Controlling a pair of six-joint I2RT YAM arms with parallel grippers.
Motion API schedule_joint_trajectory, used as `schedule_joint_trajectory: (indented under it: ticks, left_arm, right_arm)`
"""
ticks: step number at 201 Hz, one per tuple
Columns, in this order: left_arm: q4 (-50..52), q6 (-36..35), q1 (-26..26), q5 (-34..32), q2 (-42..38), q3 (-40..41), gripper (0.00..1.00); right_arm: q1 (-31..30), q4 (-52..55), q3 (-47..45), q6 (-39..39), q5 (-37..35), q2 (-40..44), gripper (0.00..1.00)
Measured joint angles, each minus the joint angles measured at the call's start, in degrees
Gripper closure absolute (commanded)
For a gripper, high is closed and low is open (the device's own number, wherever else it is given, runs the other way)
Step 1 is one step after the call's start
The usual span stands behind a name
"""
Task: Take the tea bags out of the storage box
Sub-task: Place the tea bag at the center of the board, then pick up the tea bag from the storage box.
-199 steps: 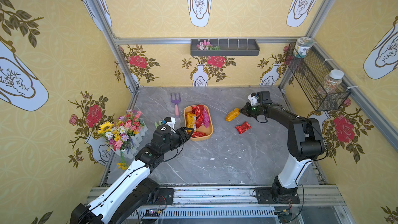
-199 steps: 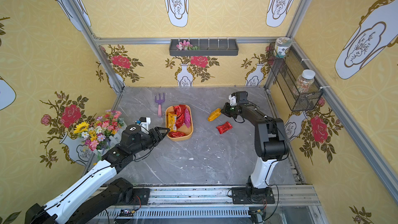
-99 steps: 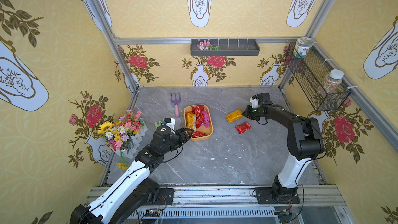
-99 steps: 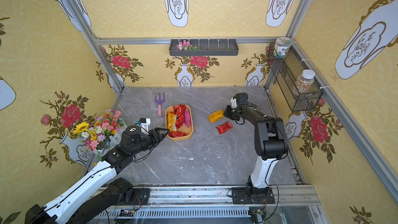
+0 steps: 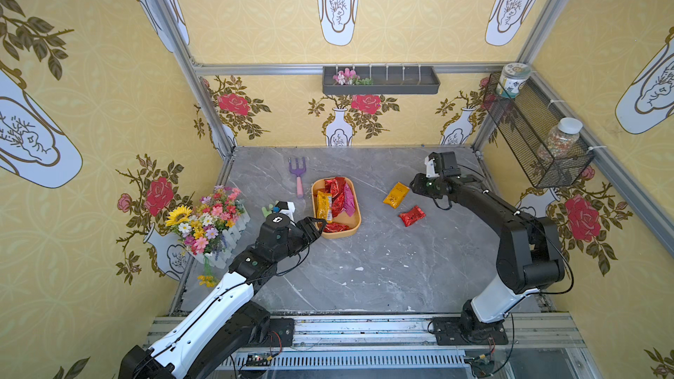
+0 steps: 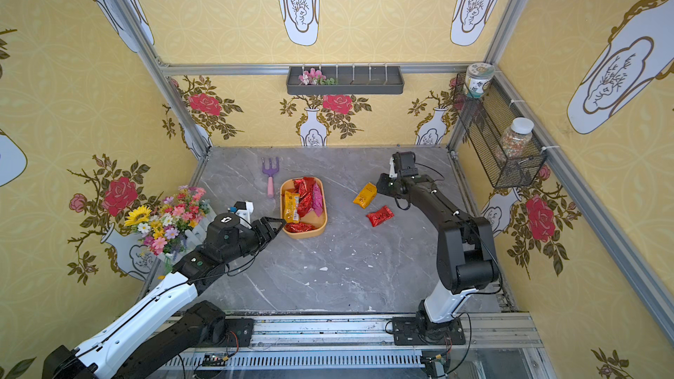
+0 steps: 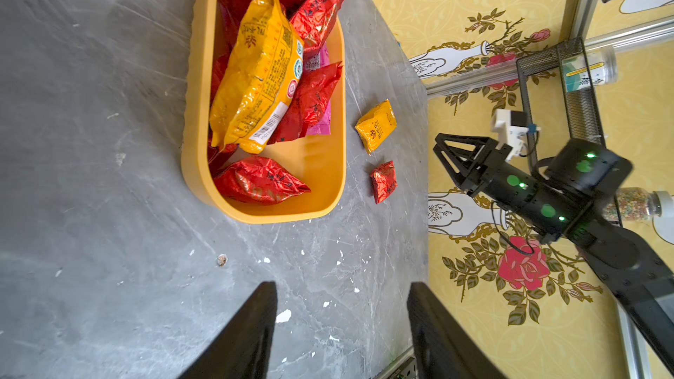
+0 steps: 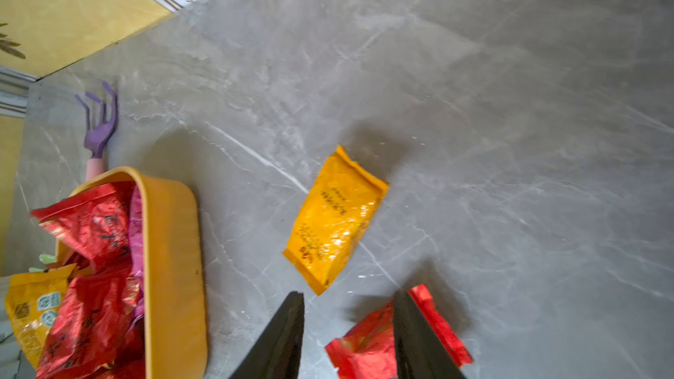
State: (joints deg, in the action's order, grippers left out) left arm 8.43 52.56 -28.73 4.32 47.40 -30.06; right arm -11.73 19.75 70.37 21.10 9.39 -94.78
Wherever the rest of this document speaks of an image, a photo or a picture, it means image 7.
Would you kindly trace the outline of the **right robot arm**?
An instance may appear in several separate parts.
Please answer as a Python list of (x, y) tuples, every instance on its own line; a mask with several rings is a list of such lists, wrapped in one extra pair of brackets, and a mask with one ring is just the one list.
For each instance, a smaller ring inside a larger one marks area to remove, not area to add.
[(571, 241), (672, 370), (672, 270), (641, 236), (603, 215), (632, 163), (602, 145), (571, 139), (549, 159), (545, 174), (526, 174), (506, 161), (510, 150), (489, 137), (446, 133), (436, 136), (433, 148), (461, 191), (486, 194), (528, 221), (545, 244)]

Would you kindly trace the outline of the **small red tea bag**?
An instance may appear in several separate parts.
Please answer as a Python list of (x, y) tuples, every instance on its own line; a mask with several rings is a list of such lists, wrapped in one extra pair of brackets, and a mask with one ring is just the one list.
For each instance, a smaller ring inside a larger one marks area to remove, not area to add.
[(371, 174), (375, 203), (383, 203), (397, 189), (398, 182), (393, 161), (378, 166)]

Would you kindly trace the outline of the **long red tea bag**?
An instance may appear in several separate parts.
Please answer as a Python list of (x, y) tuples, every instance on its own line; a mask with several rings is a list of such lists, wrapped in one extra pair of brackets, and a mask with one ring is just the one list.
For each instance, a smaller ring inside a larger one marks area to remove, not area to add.
[(345, 0), (305, 0), (290, 23), (304, 43), (305, 59), (315, 56), (325, 45)]

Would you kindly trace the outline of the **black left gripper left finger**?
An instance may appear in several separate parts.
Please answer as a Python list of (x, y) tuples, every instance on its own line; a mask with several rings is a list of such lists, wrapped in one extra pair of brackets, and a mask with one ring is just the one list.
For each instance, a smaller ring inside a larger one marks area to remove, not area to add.
[(277, 286), (261, 282), (182, 378), (265, 378), (277, 316)]

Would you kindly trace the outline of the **small yellow tea bag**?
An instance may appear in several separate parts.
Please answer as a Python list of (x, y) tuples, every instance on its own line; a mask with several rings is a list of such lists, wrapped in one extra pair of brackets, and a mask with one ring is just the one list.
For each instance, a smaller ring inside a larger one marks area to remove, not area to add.
[(372, 108), (356, 123), (356, 131), (368, 154), (377, 150), (396, 128), (397, 120), (389, 100)]

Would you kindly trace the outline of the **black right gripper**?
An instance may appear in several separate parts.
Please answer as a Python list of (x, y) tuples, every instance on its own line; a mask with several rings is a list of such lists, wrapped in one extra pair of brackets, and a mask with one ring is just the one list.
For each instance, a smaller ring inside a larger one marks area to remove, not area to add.
[(485, 136), (439, 133), (433, 151), (455, 186), (473, 197), (484, 192), (529, 221), (543, 237), (553, 235), (551, 194), (542, 182), (508, 161), (514, 149)]

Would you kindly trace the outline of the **large yellow tea bag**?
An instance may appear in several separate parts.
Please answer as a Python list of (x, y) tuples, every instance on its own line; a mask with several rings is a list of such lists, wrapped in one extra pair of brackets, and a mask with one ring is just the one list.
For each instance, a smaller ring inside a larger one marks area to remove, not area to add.
[(252, 0), (211, 106), (213, 147), (263, 152), (291, 107), (304, 50), (280, 0)]

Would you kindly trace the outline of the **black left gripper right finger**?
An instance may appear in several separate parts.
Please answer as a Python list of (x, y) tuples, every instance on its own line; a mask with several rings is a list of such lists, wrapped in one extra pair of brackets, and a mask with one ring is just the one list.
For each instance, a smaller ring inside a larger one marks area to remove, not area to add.
[(420, 378), (503, 378), (505, 375), (424, 284), (413, 282), (407, 310)]

